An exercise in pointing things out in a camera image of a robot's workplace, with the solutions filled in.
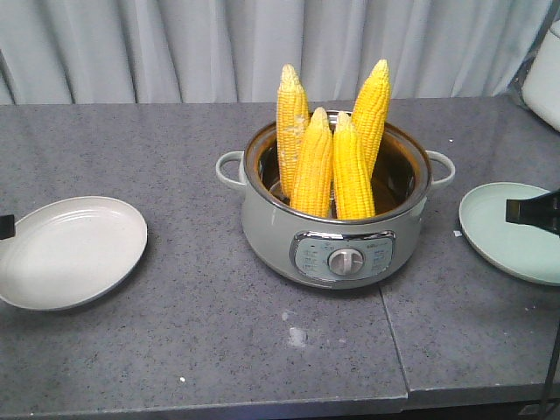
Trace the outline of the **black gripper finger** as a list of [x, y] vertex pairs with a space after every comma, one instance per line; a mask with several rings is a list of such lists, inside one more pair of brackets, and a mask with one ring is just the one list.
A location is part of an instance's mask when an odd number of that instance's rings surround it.
[[15, 216], [13, 214], [0, 216], [0, 239], [6, 240], [15, 236]]
[[559, 235], [559, 191], [531, 199], [507, 199], [505, 221]]

